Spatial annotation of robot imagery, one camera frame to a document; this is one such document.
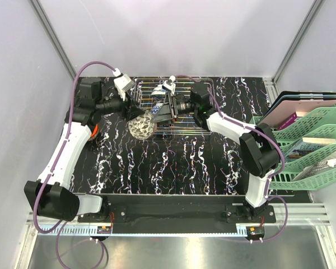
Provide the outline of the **plain orange bowl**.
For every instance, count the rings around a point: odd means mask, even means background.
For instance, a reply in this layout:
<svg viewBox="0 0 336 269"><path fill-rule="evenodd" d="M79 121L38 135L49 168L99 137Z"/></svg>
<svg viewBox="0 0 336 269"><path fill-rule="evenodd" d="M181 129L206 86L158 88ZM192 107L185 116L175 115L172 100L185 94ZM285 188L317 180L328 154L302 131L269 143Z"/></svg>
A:
<svg viewBox="0 0 336 269"><path fill-rule="evenodd" d="M95 125L95 128L92 131L92 134L91 134L89 140L95 139L97 137L98 132L99 132L99 125L97 124L97 125Z"/></svg>

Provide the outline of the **blue white floral bowl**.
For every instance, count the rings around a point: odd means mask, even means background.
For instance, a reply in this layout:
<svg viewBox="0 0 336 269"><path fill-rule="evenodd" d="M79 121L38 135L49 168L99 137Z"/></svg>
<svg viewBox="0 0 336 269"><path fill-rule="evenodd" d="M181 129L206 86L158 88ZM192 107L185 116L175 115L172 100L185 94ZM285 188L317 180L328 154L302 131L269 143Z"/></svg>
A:
<svg viewBox="0 0 336 269"><path fill-rule="evenodd" d="M152 90L151 96L153 99L164 99L166 96L166 90L157 86Z"/></svg>

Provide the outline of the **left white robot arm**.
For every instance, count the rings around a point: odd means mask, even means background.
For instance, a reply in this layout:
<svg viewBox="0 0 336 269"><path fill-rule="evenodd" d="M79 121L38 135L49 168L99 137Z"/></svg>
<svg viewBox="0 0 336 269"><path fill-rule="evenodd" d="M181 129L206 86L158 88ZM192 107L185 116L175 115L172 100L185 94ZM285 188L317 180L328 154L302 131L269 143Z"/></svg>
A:
<svg viewBox="0 0 336 269"><path fill-rule="evenodd" d="M127 76L114 79L114 93L104 90L105 82L81 78L75 97L64 120L58 145L36 181L27 181L25 196L35 216L72 221L77 215L90 214L96 221L105 221L110 214L106 199L95 194L74 194L69 190L71 178L84 145L98 133L103 115L119 113L125 120L142 115L143 111L127 93L133 87Z"/></svg>

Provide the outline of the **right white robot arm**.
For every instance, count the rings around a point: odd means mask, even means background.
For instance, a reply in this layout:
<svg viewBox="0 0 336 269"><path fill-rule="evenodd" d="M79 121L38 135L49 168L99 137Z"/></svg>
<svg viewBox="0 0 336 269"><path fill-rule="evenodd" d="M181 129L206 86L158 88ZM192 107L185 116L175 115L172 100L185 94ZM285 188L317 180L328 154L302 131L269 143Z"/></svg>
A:
<svg viewBox="0 0 336 269"><path fill-rule="evenodd" d="M238 215L256 222L267 208L268 188L274 172L284 162L282 151L269 125L235 120L215 108L215 104L209 90L192 90L189 98L166 94L166 100L154 113L152 122L171 124L179 115L191 113L198 127L237 143L243 165L249 172L245 202L240 206Z"/></svg>

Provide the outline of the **wire dish rack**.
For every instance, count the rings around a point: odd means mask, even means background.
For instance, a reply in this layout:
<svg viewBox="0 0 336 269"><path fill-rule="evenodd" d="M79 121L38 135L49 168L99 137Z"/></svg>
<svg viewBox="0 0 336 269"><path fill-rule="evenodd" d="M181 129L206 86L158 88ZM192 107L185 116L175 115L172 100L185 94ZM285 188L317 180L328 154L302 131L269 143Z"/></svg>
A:
<svg viewBox="0 0 336 269"><path fill-rule="evenodd" d="M207 119L216 111L211 105L210 91L206 84L193 80L190 95L176 93L176 77L170 76L168 80L158 85L151 92L151 96L160 98L149 112L137 117L128 123L128 129L133 137L146 140L151 137L156 129L173 131L176 120L181 115L193 117L194 124L200 129L209 132Z"/></svg>

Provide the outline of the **black white leaf bowl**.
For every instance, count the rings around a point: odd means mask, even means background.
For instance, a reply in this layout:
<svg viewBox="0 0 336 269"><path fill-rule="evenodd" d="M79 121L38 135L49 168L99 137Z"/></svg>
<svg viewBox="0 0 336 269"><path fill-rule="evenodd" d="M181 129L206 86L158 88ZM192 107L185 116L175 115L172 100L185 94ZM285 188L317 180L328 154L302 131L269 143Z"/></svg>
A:
<svg viewBox="0 0 336 269"><path fill-rule="evenodd" d="M153 114L148 110L146 110L144 114L130 120L128 122L130 134L138 140L150 138L157 128L157 123L154 123L152 120Z"/></svg>

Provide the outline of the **blue zigzag bowl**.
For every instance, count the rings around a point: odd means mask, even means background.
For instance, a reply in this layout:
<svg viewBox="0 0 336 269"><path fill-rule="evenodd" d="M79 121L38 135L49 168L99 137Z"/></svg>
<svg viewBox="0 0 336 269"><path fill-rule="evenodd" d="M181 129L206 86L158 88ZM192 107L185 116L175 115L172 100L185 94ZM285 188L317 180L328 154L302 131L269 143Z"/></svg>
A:
<svg viewBox="0 0 336 269"><path fill-rule="evenodd" d="M156 114L162 107L161 103L156 104L152 109L151 109L151 113L152 114Z"/></svg>

